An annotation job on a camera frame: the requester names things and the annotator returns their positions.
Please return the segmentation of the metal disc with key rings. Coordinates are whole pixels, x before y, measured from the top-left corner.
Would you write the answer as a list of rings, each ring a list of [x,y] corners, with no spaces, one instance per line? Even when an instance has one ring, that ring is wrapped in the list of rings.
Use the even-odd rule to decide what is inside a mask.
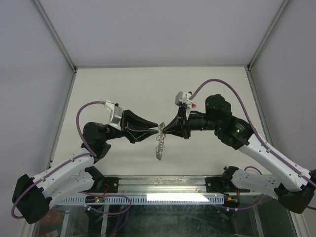
[[[163,129],[165,128],[165,123],[162,122],[159,126],[158,126],[158,135],[156,137],[156,140],[158,142],[156,148],[155,148],[155,155],[156,155],[156,158],[158,160],[161,160],[162,159],[162,152],[163,152],[163,149],[164,149],[164,141],[163,140]]]

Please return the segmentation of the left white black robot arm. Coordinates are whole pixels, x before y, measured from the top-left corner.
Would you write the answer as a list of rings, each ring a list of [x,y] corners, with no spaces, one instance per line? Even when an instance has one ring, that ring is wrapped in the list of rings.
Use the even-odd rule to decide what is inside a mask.
[[[135,144],[157,134],[157,126],[131,110],[124,110],[116,125],[88,122],[81,135],[84,142],[69,158],[32,177],[24,174],[18,178],[12,217],[34,224],[61,200],[83,191],[100,191],[104,176],[94,165],[110,150],[107,141],[125,137]]]

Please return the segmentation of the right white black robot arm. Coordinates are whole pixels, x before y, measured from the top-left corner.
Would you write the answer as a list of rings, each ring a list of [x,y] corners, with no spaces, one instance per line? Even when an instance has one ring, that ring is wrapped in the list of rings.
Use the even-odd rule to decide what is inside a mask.
[[[220,187],[226,191],[247,189],[275,198],[291,212],[301,214],[308,208],[316,188],[316,172],[292,162],[277,151],[250,124],[233,116],[231,105],[220,94],[208,96],[205,113],[194,111],[190,94],[179,92],[175,104],[179,107],[176,117],[163,132],[189,139],[192,131],[214,131],[225,145],[257,161],[270,175],[246,172],[235,166],[225,167]]]

